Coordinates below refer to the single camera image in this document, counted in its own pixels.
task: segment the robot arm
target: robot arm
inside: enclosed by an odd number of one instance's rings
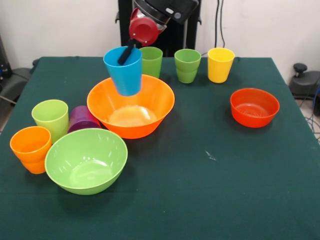
[[[170,19],[183,24],[199,4],[198,0],[133,0],[128,48],[119,58],[123,65],[135,44],[152,45],[167,27]]]

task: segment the yellow cup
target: yellow cup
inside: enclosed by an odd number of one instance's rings
[[[224,83],[229,75],[235,54],[233,51],[217,47],[208,51],[208,78],[216,84]]]

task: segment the green bowl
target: green bowl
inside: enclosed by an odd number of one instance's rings
[[[127,158],[127,146],[118,135],[101,128],[86,128],[54,143],[46,155],[45,170],[61,188],[92,195],[117,180]]]

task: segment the white wall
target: white wall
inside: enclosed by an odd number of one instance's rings
[[[214,45],[216,0],[202,0],[196,49]],[[320,0],[224,0],[226,48],[272,57],[286,81],[295,62],[320,70]],[[0,0],[0,34],[12,67],[41,56],[102,56],[120,45],[117,0]]]
[[[103,56],[120,42],[116,0],[0,0],[0,35],[13,68],[42,56]]]
[[[214,46],[216,6],[203,0],[196,42],[202,53]],[[319,12],[320,0],[224,0],[225,47],[239,57],[272,57],[286,82],[296,62],[320,71]]]

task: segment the purple cup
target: purple cup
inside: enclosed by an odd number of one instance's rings
[[[99,121],[91,114],[87,106],[77,106],[70,114],[68,133],[80,129],[101,128]]]

